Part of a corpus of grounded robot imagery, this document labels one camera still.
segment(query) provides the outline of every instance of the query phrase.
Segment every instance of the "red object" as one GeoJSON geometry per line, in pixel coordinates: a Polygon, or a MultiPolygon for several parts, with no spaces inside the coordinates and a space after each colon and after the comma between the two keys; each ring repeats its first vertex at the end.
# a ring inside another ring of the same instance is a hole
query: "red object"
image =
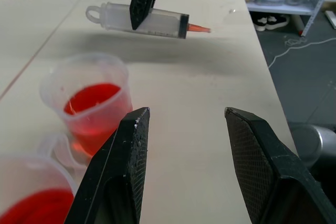
{"type": "Polygon", "coordinates": [[[40,191],[19,201],[1,217],[1,224],[63,224],[74,200],[65,189],[40,191]]]}
{"type": "MultiPolygon", "coordinates": [[[[64,107],[64,111],[69,115],[76,115],[89,108],[97,106],[114,96],[120,90],[119,86],[111,83],[99,83],[92,86],[88,86],[79,92],[77,92],[64,107]]],[[[84,116],[81,121],[75,121],[69,126],[71,133],[76,138],[77,142],[81,145],[82,149],[89,156],[93,156],[99,148],[105,143],[105,141],[113,134],[117,129],[120,120],[116,115],[107,115],[108,113],[115,112],[115,114],[122,111],[130,112],[132,108],[125,108],[127,98],[120,96],[118,100],[108,106],[104,111],[100,111],[93,115],[84,116]]]]}

